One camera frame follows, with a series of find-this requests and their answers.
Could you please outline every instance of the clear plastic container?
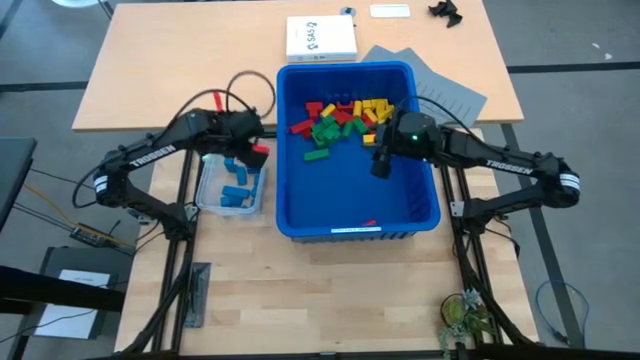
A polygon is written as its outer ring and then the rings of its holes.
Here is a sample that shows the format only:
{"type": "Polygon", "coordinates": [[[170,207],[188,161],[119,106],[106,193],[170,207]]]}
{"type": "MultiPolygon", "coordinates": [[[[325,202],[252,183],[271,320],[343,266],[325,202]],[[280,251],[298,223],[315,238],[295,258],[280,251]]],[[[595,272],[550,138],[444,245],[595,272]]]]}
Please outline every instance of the clear plastic container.
{"type": "MultiPolygon", "coordinates": [[[[267,175],[267,167],[260,169],[258,176],[258,189],[253,205],[251,205],[252,196],[245,199],[242,207],[223,207],[220,205],[222,197],[222,188],[225,186],[234,186],[251,191],[254,186],[255,175],[247,174],[247,185],[238,185],[236,173],[227,171],[224,166],[224,157],[222,155],[207,155],[203,158],[204,169],[200,177],[200,185],[196,194],[196,204],[202,210],[210,211],[222,216],[251,216],[260,212],[262,206],[262,190],[264,187],[264,178],[267,175]]],[[[234,161],[237,166],[244,166],[240,161],[234,161]]]]}

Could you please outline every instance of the wooden table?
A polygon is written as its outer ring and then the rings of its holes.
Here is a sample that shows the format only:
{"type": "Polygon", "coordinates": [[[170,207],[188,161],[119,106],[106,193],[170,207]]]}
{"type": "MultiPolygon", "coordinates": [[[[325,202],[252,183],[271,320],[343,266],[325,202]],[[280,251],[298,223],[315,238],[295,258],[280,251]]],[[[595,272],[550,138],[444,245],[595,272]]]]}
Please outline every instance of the wooden table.
{"type": "MultiPolygon", "coordinates": [[[[407,47],[436,72],[487,96],[479,122],[517,122],[522,111],[481,0],[457,0],[464,20],[427,14],[437,0],[296,0],[119,4],[73,124],[77,131],[162,128],[192,95],[225,88],[239,71],[275,80],[286,65],[285,19],[335,15],[354,18],[359,58],[374,45],[407,47]],[[371,4],[403,3],[411,17],[375,19],[371,4]]],[[[246,78],[233,91],[260,109],[271,101],[261,80],[246,78]]],[[[211,108],[210,97],[196,103],[211,108]]],[[[276,123],[275,112],[266,119],[276,123]]]]}
{"type": "MultiPolygon", "coordinates": [[[[275,157],[272,152],[266,165],[258,220],[206,212],[199,218],[194,261],[212,263],[212,277],[204,327],[185,329],[181,354],[437,350],[440,303],[462,289],[439,171],[434,175],[443,215],[433,231],[404,240],[302,245],[275,225],[275,157]]],[[[156,164],[152,195],[175,199],[183,158],[176,154],[156,164]]],[[[469,170],[467,179],[471,196],[498,195],[491,170],[469,170]]],[[[497,223],[489,228],[509,234],[497,223]]],[[[496,300],[525,335],[537,339],[512,244],[491,233],[482,243],[496,300]]],[[[136,255],[116,349],[126,347],[151,316],[167,248],[160,238],[136,255]]]]}

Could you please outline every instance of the white box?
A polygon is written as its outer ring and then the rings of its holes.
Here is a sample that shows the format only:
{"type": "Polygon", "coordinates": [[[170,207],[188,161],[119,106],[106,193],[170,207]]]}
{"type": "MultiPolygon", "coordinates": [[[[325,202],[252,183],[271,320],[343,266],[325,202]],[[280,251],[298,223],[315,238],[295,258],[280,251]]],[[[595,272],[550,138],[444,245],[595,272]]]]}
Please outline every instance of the white box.
{"type": "Polygon", "coordinates": [[[289,62],[349,61],[357,56],[351,15],[287,18],[289,62]]]}

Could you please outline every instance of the small plastic container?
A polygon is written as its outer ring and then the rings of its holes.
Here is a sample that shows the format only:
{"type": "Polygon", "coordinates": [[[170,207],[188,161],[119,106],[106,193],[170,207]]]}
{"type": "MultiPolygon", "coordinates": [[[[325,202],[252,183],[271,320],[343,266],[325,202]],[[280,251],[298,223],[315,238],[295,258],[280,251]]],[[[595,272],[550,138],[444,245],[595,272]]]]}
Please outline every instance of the small plastic container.
{"type": "MultiPolygon", "coordinates": [[[[222,188],[225,186],[234,186],[251,191],[254,186],[255,175],[247,174],[247,185],[238,185],[237,175],[227,171],[224,166],[224,157],[222,155],[207,155],[203,159],[204,168],[200,177],[198,193],[196,194],[196,204],[202,210],[210,211],[222,216],[244,216],[249,217],[260,212],[262,206],[262,190],[264,188],[264,178],[267,175],[267,167],[260,169],[258,174],[258,188],[256,190],[255,201],[251,204],[252,196],[243,201],[242,207],[223,207],[220,205],[222,188]]],[[[235,165],[244,165],[235,160],[235,165]]]]}
{"type": "MultiPolygon", "coordinates": [[[[330,157],[305,162],[312,141],[288,128],[307,119],[305,103],[325,105],[416,95],[411,68],[402,62],[289,65],[278,73],[276,223],[293,241],[403,239],[440,221],[431,165],[402,157],[388,179],[371,175],[371,148],[352,134],[329,147],[330,157]],[[365,224],[375,221],[373,226],[365,224]]],[[[419,111],[417,101],[407,107],[419,111]]]]}

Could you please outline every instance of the white paper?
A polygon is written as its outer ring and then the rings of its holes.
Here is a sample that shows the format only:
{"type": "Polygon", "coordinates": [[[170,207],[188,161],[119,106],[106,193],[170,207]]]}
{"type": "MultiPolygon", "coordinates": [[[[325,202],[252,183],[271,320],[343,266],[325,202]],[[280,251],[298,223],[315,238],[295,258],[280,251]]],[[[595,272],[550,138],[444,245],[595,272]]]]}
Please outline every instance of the white paper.
{"type": "Polygon", "coordinates": [[[406,18],[411,17],[411,10],[407,4],[371,5],[371,17],[377,18],[406,18]]]}
{"type": "MultiPolygon", "coordinates": [[[[106,288],[109,283],[109,274],[100,274],[87,271],[62,270],[61,280],[75,281],[92,286],[100,286],[106,288]]],[[[40,318],[38,325],[44,325],[56,319],[65,316],[74,316],[87,313],[92,309],[78,308],[71,306],[48,304],[40,318]]],[[[88,339],[93,327],[93,322],[98,315],[98,311],[94,310],[86,315],[74,317],[72,319],[58,320],[47,326],[39,327],[35,331],[35,335],[40,336],[59,336],[76,339],[88,339]]]]}

